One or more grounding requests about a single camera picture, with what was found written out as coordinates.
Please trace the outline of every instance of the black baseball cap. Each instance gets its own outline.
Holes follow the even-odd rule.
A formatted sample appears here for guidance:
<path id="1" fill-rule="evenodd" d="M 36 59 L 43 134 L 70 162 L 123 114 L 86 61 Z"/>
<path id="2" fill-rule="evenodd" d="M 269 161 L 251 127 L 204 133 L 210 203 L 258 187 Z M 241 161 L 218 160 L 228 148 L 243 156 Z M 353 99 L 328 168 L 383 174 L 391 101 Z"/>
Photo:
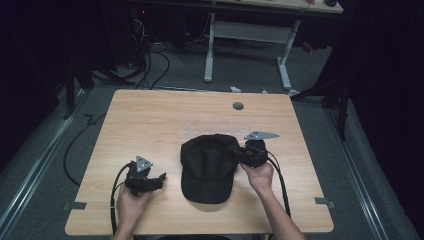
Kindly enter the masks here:
<path id="1" fill-rule="evenodd" d="M 240 147 L 233 136 L 214 134 L 181 145 L 181 189 L 185 198 L 205 204 L 225 202 L 233 188 L 238 161 L 232 149 Z"/>

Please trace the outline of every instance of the metal bracket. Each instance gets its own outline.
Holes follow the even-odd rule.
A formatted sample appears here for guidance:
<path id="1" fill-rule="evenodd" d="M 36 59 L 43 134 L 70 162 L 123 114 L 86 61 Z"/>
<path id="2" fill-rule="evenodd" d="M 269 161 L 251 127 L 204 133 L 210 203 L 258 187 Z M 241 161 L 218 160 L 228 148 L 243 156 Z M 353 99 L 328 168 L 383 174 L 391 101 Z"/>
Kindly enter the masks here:
<path id="1" fill-rule="evenodd" d="M 146 160 L 145 158 L 141 156 L 136 157 L 136 162 L 137 162 L 137 172 L 139 173 L 153 166 L 153 163 L 151 163 L 150 161 Z"/>
<path id="2" fill-rule="evenodd" d="M 327 198 L 315 198 L 316 204 L 325 204 L 328 208 L 336 208 L 336 204 L 333 201 L 329 201 Z"/>
<path id="3" fill-rule="evenodd" d="M 87 203 L 73 202 L 73 203 L 65 203 L 62 209 L 65 211 L 69 211 L 71 209 L 84 210 L 86 206 L 87 206 Z"/>
<path id="4" fill-rule="evenodd" d="M 277 133 L 267 133 L 267 132 L 259 132 L 259 131 L 253 131 L 249 134 L 247 134 L 244 139 L 246 140 L 262 140 L 267 138 L 276 138 L 280 135 Z"/>

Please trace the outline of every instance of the human hand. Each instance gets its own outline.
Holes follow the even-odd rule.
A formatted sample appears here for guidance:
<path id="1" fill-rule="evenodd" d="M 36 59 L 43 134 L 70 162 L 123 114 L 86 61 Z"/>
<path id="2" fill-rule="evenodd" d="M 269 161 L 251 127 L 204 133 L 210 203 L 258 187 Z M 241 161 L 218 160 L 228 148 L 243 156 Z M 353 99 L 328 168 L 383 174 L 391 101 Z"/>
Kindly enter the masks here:
<path id="1" fill-rule="evenodd" d="M 274 168 L 269 163 L 251 168 L 248 165 L 240 163 L 240 166 L 246 171 L 249 177 L 250 186 L 261 196 L 265 193 L 272 193 L 272 175 Z"/>
<path id="2" fill-rule="evenodd" d="M 125 185 L 119 188 L 119 197 L 117 209 L 119 215 L 119 228 L 125 225 L 127 228 L 133 228 L 143 214 L 147 202 L 153 192 L 139 193 L 139 197 L 134 197 L 131 190 Z"/>

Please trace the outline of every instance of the wire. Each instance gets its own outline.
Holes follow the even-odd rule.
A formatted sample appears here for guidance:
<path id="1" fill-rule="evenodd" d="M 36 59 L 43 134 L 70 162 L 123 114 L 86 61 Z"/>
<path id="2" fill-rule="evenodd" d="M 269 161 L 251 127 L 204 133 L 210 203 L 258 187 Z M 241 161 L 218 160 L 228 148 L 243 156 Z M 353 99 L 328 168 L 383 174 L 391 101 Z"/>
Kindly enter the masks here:
<path id="1" fill-rule="evenodd" d="M 118 186 L 116 186 L 116 184 L 118 183 L 119 177 L 121 176 L 125 168 L 130 166 L 131 166 L 131 163 L 127 163 L 125 164 L 124 167 L 121 168 L 121 170 L 119 171 L 118 175 L 115 178 L 115 182 L 113 183 L 113 187 L 112 187 L 112 194 L 110 196 L 110 221 L 112 223 L 113 236 L 115 235 L 116 229 L 118 228 L 116 225 L 116 216 L 115 216 L 115 192 L 118 186 L 120 186 L 122 183 L 119 184 Z"/>
<path id="2" fill-rule="evenodd" d="M 136 35 L 134 36 L 134 34 L 132 34 L 132 37 L 133 37 L 134 42 L 135 42 L 135 58 L 134 58 L 133 62 L 134 63 L 137 62 L 139 58 L 141 58 L 142 60 L 139 64 L 138 68 L 134 72 L 132 72 L 128 75 L 122 76 L 121 78 L 123 78 L 123 79 L 130 79 L 130 78 L 133 78 L 133 77 L 139 75 L 142 71 L 144 71 L 144 69 L 146 67 L 146 64 L 145 64 L 146 61 L 144 60 L 144 57 L 140 57 L 140 54 L 143 52 L 142 51 L 143 40 L 144 40 L 144 35 L 146 33 L 146 29 L 144 27 L 144 24 L 141 21 L 139 21 L 137 19 L 133 19 L 133 21 L 139 24 L 138 26 L 136 26 L 137 29 L 134 30 Z M 138 35 L 138 32 L 140 31 L 140 29 L 142 29 L 142 32 L 141 32 L 141 38 L 140 38 L 140 42 L 139 42 L 137 35 Z M 97 80 L 100 80 L 100 81 L 111 81 L 112 80 L 111 78 L 108 78 L 108 77 L 99 76 L 99 75 L 95 74 L 94 72 L 91 72 L 91 76 L 93 78 L 97 79 Z"/>
<path id="3" fill-rule="evenodd" d="M 166 61 L 167 61 L 167 66 L 166 66 L 166 69 L 165 69 L 165 71 L 162 73 L 162 75 L 158 78 L 158 79 L 156 79 L 154 82 L 153 82 L 153 84 L 152 84 L 152 86 L 150 87 L 150 90 L 153 90 L 153 88 L 155 87 L 155 85 L 156 85 L 156 83 L 158 83 L 159 82 L 159 80 L 163 77 L 163 76 L 165 76 L 165 74 L 168 72 L 168 70 L 169 70 L 169 66 L 170 66 L 170 62 L 169 62 L 169 58 L 167 57 L 167 56 L 165 56 L 164 54 L 162 54 L 162 53 L 160 53 L 160 52 L 155 52 L 156 54 L 159 54 L 159 55 L 161 55 L 162 57 L 164 57 L 165 59 L 166 59 Z"/>
<path id="4" fill-rule="evenodd" d="M 231 50 L 229 50 L 229 51 L 220 51 L 220 50 L 218 50 L 217 49 L 217 47 L 215 47 L 214 46 L 214 50 L 216 51 L 216 52 L 219 52 L 219 53 L 224 53 L 224 54 L 227 54 L 227 53 L 232 53 L 232 52 L 234 52 L 234 51 L 236 51 L 237 49 L 238 49 L 238 47 L 239 47 L 239 41 L 234 41 L 234 40 L 230 40 L 230 39 L 226 39 L 226 40 L 222 40 L 221 42 L 234 42 L 235 44 L 235 46 L 234 46 L 234 48 L 233 49 L 231 49 Z"/>
<path id="5" fill-rule="evenodd" d="M 275 159 L 275 162 L 277 162 L 277 164 L 268 157 L 268 161 L 274 166 L 275 170 L 278 173 L 278 177 L 280 178 L 280 183 L 281 183 L 281 190 L 283 192 L 283 200 L 284 200 L 284 207 L 286 209 L 286 213 L 287 215 L 289 215 L 289 217 L 291 217 L 291 211 L 290 211 L 290 206 L 289 206 L 289 199 L 287 197 L 287 189 L 286 189 L 286 184 L 284 183 L 284 179 L 283 179 L 283 175 L 281 174 L 281 169 L 280 169 L 280 164 L 277 161 L 277 158 L 275 158 L 275 156 L 270 153 L 269 151 L 267 151 L 269 154 L 272 155 L 272 157 Z"/>
<path id="6" fill-rule="evenodd" d="M 118 184 L 116 187 L 115 187 L 115 192 L 116 192 L 116 190 L 122 185 L 122 184 L 124 184 L 125 182 L 121 182 L 120 184 Z"/>
<path id="7" fill-rule="evenodd" d="M 140 84 L 144 84 L 144 80 L 146 80 L 146 82 L 147 82 L 147 75 L 150 73 L 150 68 L 151 68 L 151 66 L 152 66 L 152 57 L 151 57 L 151 55 L 150 55 L 150 49 L 151 49 L 151 47 L 152 47 L 152 45 L 150 45 L 149 46 L 149 51 L 147 52 L 148 54 L 148 60 L 149 60 L 149 66 L 148 66 L 148 68 L 147 68 L 147 71 L 145 71 L 144 72 L 144 76 L 143 76 L 143 78 L 141 78 L 141 80 L 137 83 L 137 85 L 135 86 L 135 88 L 134 89 L 137 89 L 139 86 L 140 86 Z"/>
<path id="8" fill-rule="evenodd" d="M 201 49 L 207 48 L 208 47 L 208 43 L 207 42 L 206 43 L 202 43 L 202 41 L 198 41 L 196 43 L 187 44 L 186 47 L 188 47 L 190 49 L 195 49 L 195 50 L 201 50 Z M 195 45 L 195 44 L 197 44 L 197 45 L 200 45 L 201 44 L 201 46 L 200 47 L 194 47 L 194 46 L 192 46 L 192 45 Z"/>
<path id="9" fill-rule="evenodd" d="M 65 171 L 66 176 L 69 178 L 69 180 L 71 180 L 72 183 L 74 183 L 76 186 L 80 187 L 81 183 L 79 183 L 78 181 L 76 181 L 68 172 L 68 167 L 66 165 L 66 161 L 67 161 L 67 157 L 68 157 L 68 153 L 69 150 L 71 149 L 71 147 L 74 145 L 74 143 L 77 141 L 77 139 L 81 136 L 81 134 L 83 134 L 88 128 L 90 128 L 91 126 L 95 125 L 97 123 L 97 121 L 99 121 L 100 119 L 104 118 L 106 116 L 106 113 L 102 114 L 100 117 L 96 118 L 93 122 L 89 123 L 86 127 L 84 127 L 71 141 L 71 143 L 68 145 L 68 147 L 66 148 L 65 151 L 65 155 L 63 156 L 63 170 Z"/>
<path id="10" fill-rule="evenodd" d="M 211 14 L 209 13 L 209 14 L 208 14 L 208 18 L 206 19 L 205 27 L 203 28 L 203 31 L 202 31 L 202 33 L 200 34 L 200 36 L 199 36 L 196 40 L 193 40 L 193 41 L 191 41 L 191 42 L 186 42 L 186 44 L 191 44 L 191 43 L 201 42 L 201 41 L 204 41 L 204 40 L 206 40 L 206 39 L 208 39 L 208 38 L 209 38 L 209 36 L 208 36 L 208 37 L 205 37 L 205 38 L 203 38 L 203 39 L 200 39 L 200 38 L 202 38 L 202 37 L 205 35 L 206 29 L 208 29 L 208 23 L 209 23 L 209 19 L 210 19 L 210 17 L 211 17 Z"/>

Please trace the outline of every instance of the desk leg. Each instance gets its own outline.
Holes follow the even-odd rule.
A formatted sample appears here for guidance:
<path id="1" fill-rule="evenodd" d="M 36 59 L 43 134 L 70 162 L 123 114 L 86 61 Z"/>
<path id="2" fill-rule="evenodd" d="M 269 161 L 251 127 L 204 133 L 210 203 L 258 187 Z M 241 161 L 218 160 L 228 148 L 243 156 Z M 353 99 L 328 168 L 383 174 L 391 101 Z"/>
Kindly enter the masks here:
<path id="1" fill-rule="evenodd" d="M 284 49 L 284 53 L 282 57 L 277 58 L 278 68 L 280 70 L 281 81 L 283 82 L 283 87 L 286 90 L 291 89 L 289 75 L 287 74 L 286 61 L 290 53 L 290 49 L 293 45 L 294 38 L 297 34 L 297 29 L 299 28 L 300 20 L 296 20 L 293 24 L 293 27 L 289 33 L 289 37 L 286 43 L 286 48 Z"/>
<path id="2" fill-rule="evenodd" d="M 213 71 L 213 41 L 215 37 L 215 13 L 211 13 L 211 24 L 209 30 L 209 49 L 208 56 L 206 57 L 205 67 L 205 82 L 212 82 Z"/>

